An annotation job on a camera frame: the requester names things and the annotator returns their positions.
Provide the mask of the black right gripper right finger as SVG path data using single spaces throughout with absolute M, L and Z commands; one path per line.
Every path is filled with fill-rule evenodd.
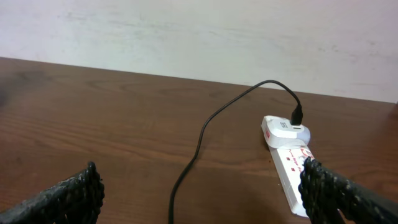
M 366 189 L 316 159 L 303 162 L 298 186 L 312 223 L 397 223 L 397 203 Z

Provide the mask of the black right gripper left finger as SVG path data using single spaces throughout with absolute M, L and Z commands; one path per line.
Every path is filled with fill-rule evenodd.
M 104 184 L 94 162 L 75 175 L 1 212 L 1 224 L 95 224 Z

